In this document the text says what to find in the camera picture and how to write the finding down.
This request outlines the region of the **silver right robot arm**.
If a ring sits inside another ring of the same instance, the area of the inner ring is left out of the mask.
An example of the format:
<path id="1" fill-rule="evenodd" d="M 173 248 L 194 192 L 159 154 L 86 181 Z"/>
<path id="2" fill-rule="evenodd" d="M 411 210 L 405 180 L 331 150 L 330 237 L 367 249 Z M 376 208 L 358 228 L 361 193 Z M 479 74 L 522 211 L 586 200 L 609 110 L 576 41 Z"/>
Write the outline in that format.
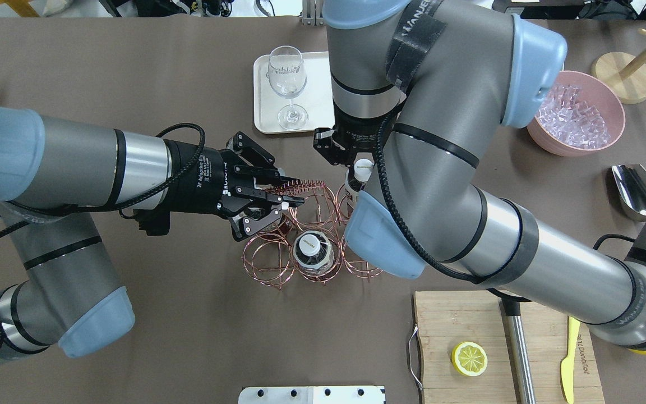
<path id="1" fill-rule="evenodd" d="M 327 1 L 322 15 L 336 116 L 373 133 L 349 248 L 401 278 L 430 265 L 502 287 L 646 350 L 646 224 L 619 260 L 472 184 L 498 126 L 535 117 L 564 37 L 466 1 Z"/>

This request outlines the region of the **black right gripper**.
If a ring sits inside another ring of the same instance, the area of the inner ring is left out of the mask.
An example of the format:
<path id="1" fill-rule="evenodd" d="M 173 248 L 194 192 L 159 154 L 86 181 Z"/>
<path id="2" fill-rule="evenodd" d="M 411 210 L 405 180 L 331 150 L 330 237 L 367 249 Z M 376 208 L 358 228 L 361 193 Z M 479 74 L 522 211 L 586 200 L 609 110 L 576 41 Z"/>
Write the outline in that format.
<path id="1" fill-rule="evenodd" d="M 359 118 L 344 112 L 334 112 L 332 128 L 320 127 L 313 131 L 313 149 L 334 166 L 342 164 L 350 168 L 359 153 L 371 154 L 372 161 L 377 163 L 379 159 L 375 154 L 375 147 L 383 123 L 386 123 L 383 139 L 386 141 L 393 125 L 391 112 L 374 118 Z"/>

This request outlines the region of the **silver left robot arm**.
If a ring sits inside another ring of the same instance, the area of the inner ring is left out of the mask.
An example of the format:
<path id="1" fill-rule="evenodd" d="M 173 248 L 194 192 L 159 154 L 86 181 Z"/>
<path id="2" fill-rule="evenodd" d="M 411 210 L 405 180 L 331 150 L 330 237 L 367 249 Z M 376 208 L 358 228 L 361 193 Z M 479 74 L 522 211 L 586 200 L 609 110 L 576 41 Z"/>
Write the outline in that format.
<path id="1" fill-rule="evenodd" d="M 147 136 L 0 107 L 0 238 L 27 276 L 0 291 L 0 364 L 53 345 L 86 356 L 135 324 L 92 213 L 132 209 L 149 236 L 166 235 L 172 213 L 210 214 L 242 241 L 303 204 L 282 195 L 294 179 L 249 136 L 205 140 L 194 123 Z"/>

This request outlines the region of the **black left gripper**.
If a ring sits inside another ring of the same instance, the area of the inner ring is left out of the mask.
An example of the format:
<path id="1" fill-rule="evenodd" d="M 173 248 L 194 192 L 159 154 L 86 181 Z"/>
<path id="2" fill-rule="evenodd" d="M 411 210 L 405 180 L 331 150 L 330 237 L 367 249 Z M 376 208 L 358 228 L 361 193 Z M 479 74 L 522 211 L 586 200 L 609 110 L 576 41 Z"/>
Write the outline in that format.
<path id="1" fill-rule="evenodd" d="M 163 209 L 232 217 L 233 238 L 243 241 L 273 222 L 279 210 L 304 204 L 304 199 L 300 197 L 255 189 L 253 176 L 235 169 L 236 166 L 246 165 L 231 149 L 204 148 L 191 169 L 166 189 Z M 262 211 L 258 218 L 244 212 L 244 209 L 252 206 Z"/>

